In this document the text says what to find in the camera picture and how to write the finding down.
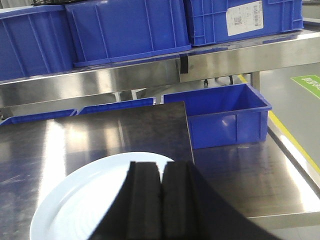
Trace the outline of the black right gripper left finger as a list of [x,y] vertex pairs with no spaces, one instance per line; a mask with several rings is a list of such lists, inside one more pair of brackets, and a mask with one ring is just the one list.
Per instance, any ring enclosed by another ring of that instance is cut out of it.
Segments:
[[160,173],[154,162],[131,162],[116,198],[92,240],[160,240],[162,200]]

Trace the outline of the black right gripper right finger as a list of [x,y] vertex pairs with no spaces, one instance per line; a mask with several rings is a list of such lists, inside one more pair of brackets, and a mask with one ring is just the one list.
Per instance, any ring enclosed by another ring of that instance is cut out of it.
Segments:
[[223,199],[191,162],[172,161],[162,178],[165,240],[276,240]]

